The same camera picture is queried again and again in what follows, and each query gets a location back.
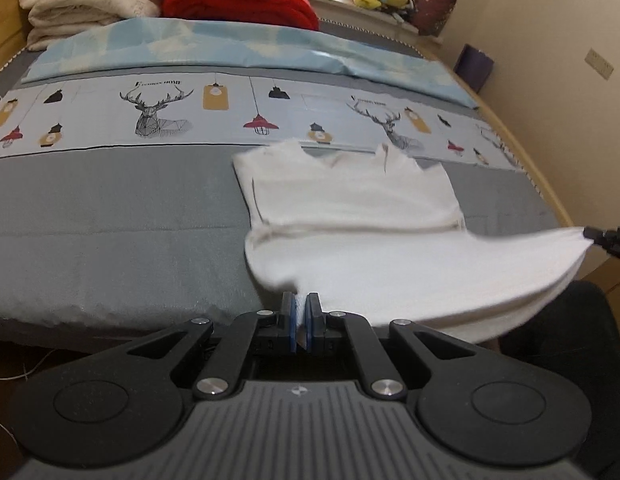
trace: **wall socket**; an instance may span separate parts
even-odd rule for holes
[[[615,67],[603,59],[601,54],[593,49],[590,49],[589,53],[586,55],[586,63],[593,67],[593,69],[606,80],[610,79],[612,71],[615,69]]]

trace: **light blue blanket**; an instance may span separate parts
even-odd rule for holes
[[[345,74],[469,108],[477,106],[439,62],[312,30],[172,18],[124,20],[59,41],[33,63],[23,82],[97,70],[175,65]]]

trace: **purple object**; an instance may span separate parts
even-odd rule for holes
[[[459,59],[456,60],[455,73],[468,83],[472,90],[479,93],[492,72],[493,66],[493,60],[466,43]]]

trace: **gray bed sheet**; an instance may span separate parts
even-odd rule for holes
[[[31,61],[20,56],[0,74],[1,94]],[[338,84],[474,114],[347,76],[219,67],[144,72],[179,70]],[[0,340],[92,352],[192,317],[225,324],[242,312],[276,308],[280,295],[263,290],[245,263],[250,225],[231,157],[249,149],[133,146],[0,159]],[[472,232],[557,227],[525,174],[443,166]]]

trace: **white cord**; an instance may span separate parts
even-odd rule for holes
[[[5,431],[5,433],[7,433],[8,435],[10,435],[10,438],[13,440],[13,442],[18,446],[19,444],[17,444],[17,439],[14,437],[14,435],[10,432],[10,430],[8,430],[8,428],[6,428],[2,423],[0,423],[0,428],[2,430]]]
[[[15,381],[15,380],[17,380],[17,379],[23,379],[23,378],[26,378],[26,379],[27,379],[27,378],[28,378],[28,376],[29,376],[29,375],[31,375],[31,374],[33,374],[33,373],[37,370],[37,368],[39,368],[39,367],[42,365],[43,361],[45,361],[45,360],[48,358],[48,356],[49,356],[50,354],[52,354],[52,352],[54,352],[54,351],[56,351],[56,349],[52,349],[50,352],[48,352],[47,354],[45,354],[45,355],[42,357],[41,361],[39,361],[37,364],[35,364],[35,365],[34,365],[34,368],[32,368],[31,370],[29,370],[29,371],[27,371],[27,372],[24,372],[24,373],[23,373],[23,374],[21,374],[21,375],[15,375],[14,377],[0,377],[0,381]]]

